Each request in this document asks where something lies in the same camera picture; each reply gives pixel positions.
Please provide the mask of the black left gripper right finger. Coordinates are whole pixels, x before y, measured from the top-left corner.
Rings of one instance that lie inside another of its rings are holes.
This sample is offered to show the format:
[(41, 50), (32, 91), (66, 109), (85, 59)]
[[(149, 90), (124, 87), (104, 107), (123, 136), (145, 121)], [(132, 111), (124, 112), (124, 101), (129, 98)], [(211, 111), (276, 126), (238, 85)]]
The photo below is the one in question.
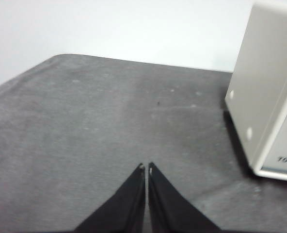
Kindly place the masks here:
[(148, 198), (154, 233), (220, 233), (222, 231), (191, 205), (154, 163), (148, 165)]

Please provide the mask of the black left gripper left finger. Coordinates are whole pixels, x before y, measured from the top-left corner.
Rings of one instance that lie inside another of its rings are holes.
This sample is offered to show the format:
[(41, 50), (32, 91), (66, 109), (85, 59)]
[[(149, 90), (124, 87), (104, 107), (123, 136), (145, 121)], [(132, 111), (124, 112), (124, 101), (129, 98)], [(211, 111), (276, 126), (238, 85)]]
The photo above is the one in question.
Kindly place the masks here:
[(76, 233), (141, 233), (145, 167), (140, 163), (117, 191), (74, 230)]

